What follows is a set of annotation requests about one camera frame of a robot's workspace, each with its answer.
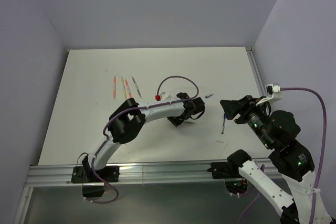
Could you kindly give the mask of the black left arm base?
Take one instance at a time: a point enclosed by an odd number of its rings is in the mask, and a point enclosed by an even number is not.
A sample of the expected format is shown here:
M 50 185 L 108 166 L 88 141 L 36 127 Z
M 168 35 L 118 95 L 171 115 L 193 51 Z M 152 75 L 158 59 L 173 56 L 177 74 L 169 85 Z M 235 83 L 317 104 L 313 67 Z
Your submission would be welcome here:
M 119 179 L 119 166 L 106 166 L 104 169 L 97 171 L 97 174 L 109 183 L 116 183 Z M 96 185 L 102 181 L 96 177 L 94 173 L 86 175 L 82 166 L 75 166 L 72 171 L 71 183 L 82 184 L 82 195 L 88 199 L 98 199 L 104 192 L 106 186 Z

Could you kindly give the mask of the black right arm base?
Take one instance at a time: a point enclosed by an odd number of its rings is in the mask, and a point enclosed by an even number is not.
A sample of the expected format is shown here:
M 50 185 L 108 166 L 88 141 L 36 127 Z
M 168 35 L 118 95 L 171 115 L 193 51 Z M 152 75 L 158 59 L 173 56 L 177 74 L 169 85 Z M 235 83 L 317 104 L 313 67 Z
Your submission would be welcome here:
M 247 179 L 230 162 L 212 162 L 207 172 L 211 173 L 213 179 L 223 179 L 229 193 L 244 194 L 248 191 Z

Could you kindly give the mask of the purple highlighter pen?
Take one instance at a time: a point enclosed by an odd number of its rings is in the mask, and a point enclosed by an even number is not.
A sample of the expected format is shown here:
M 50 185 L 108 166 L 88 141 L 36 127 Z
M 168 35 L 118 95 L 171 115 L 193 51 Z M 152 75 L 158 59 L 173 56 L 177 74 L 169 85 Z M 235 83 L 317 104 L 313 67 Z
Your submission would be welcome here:
M 136 82 L 136 79 L 134 78 L 134 76 L 132 76 L 131 78 L 132 78 L 132 81 L 133 81 L 133 83 L 134 83 L 134 85 L 135 85 L 135 88 L 136 88 L 136 91 L 137 91 L 139 97 L 142 99 L 142 94 L 141 94 L 141 91 L 140 91 L 140 89 L 139 89 L 139 86 L 138 86 L 138 84 L 137 84 L 137 82 Z

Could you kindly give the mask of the orange highlighter pen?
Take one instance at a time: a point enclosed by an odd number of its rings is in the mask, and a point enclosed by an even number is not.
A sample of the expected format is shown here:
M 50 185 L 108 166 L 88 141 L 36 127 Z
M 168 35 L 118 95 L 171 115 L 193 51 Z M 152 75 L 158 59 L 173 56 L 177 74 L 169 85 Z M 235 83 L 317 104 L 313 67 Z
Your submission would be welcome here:
M 117 78 L 113 77 L 113 99 L 116 99 L 116 89 L 117 89 Z

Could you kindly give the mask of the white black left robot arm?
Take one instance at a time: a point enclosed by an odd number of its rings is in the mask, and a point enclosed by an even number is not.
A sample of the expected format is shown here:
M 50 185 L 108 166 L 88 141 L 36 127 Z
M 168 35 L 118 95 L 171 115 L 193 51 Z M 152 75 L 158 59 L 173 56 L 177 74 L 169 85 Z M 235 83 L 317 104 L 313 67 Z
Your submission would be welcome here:
M 155 96 L 153 103 L 140 104 L 134 98 L 125 100 L 109 117 L 103 129 L 106 139 L 83 159 L 83 175 L 91 182 L 98 181 L 110 157 L 122 145 L 134 140 L 144 124 L 166 118 L 175 127 L 189 119 L 199 119 L 205 112 L 202 98 L 191 98 L 180 92 L 172 97 L 166 92 Z

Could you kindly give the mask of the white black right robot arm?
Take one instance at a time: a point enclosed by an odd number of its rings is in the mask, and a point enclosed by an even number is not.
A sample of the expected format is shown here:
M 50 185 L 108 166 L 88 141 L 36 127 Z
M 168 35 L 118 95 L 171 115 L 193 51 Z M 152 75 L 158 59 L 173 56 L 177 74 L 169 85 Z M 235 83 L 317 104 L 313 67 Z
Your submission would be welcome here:
M 283 110 L 267 114 L 259 99 L 250 95 L 240 100 L 221 100 L 220 105 L 228 120 L 248 124 L 263 146 L 271 150 L 269 159 L 291 193 L 278 187 L 244 150 L 228 156 L 228 173 L 251 182 L 274 207 L 281 223 L 335 223 L 315 184 L 318 177 L 312 156 L 296 140 L 300 127 L 293 114 Z

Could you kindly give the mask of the yellow highlighter pen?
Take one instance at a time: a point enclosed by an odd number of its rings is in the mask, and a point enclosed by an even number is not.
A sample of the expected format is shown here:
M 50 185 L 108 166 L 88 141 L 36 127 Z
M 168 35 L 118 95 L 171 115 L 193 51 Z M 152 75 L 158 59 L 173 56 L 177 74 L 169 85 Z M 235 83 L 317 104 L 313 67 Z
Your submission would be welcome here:
M 121 77 L 121 85 L 122 85 L 122 90 L 123 90 L 124 98 L 127 99 L 128 96 L 127 96 L 126 87 L 125 87 L 125 82 L 124 82 L 124 78 L 123 78 L 123 77 Z

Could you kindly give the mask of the pink highlighter pen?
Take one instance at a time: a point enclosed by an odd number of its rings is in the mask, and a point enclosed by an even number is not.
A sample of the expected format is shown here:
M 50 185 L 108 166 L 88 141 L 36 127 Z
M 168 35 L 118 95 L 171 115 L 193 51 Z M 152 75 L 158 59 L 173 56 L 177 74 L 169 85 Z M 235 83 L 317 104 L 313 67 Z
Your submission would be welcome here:
M 124 82 L 125 82 L 125 86 L 126 86 L 126 90 L 127 90 L 127 94 L 129 95 L 129 98 L 133 98 L 127 79 L 125 79 Z

